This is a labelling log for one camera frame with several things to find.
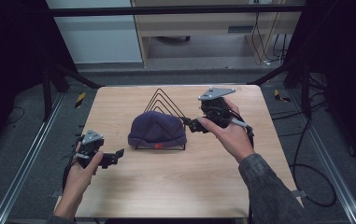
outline white wall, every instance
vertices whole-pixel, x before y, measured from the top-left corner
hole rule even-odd
[[[50,8],[130,7],[130,0],[47,0]],[[141,63],[133,16],[55,18],[75,63]]]

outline hand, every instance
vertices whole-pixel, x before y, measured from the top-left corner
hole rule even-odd
[[[230,109],[239,114],[239,109],[236,105],[226,98],[224,98],[224,101]],[[223,129],[209,119],[198,118],[198,121],[204,128],[215,134],[224,148],[235,157],[238,163],[255,153],[244,128],[230,123],[229,126]]]
[[[80,145],[81,143],[78,143],[76,150],[79,149]],[[82,195],[90,185],[91,178],[96,174],[102,157],[103,152],[98,151],[85,169],[77,162],[76,156],[73,158],[72,166],[66,179],[64,194],[54,211],[55,216],[63,217],[71,221],[74,220],[78,206],[82,200]]]

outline table top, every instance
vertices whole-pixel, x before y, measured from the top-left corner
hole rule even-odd
[[[99,89],[84,133],[93,129],[105,138],[103,151],[114,153],[125,148],[125,154],[118,165],[98,169],[77,217],[247,217],[248,189],[238,172],[238,164],[212,133],[191,133],[187,128],[185,150],[135,149],[127,142],[132,121],[144,112],[158,88],[185,117],[195,119],[203,115],[198,96],[209,87]],[[242,118],[253,127],[255,151],[289,189],[295,189],[260,88],[213,87],[236,89],[225,97],[239,107]]]

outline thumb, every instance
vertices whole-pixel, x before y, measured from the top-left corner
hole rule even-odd
[[[98,168],[99,163],[101,162],[103,158],[103,151],[98,151],[94,156],[93,159],[90,161],[90,164],[88,164],[86,170],[88,170],[89,173],[94,173],[96,169]]]
[[[201,118],[201,117],[198,117],[197,119],[198,119],[198,122],[200,122],[201,125],[204,126],[204,128],[206,128],[211,133],[218,135],[221,127],[219,127],[218,125],[216,125],[214,122],[212,122],[209,119]]]

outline jacket sleeve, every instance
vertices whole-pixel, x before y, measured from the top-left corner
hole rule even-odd
[[[250,207],[256,223],[313,223],[261,155],[246,157],[238,169],[248,186]]]
[[[45,224],[76,224],[76,222],[72,222],[62,217],[50,216]]]

